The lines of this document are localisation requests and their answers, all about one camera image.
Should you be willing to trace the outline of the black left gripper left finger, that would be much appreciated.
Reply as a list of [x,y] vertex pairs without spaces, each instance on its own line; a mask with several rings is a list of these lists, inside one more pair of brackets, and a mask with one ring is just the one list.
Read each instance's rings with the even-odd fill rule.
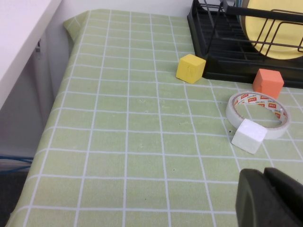
[[296,226],[264,172],[256,169],[241,170],[235,209],[240,227]]

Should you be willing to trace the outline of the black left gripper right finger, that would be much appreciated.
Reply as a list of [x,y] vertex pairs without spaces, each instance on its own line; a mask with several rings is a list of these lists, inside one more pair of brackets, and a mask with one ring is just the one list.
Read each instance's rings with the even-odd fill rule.
[[284,172],[267,167],[264,175],[278,194],[283,208],[298,227],[303,226],[303,185]]

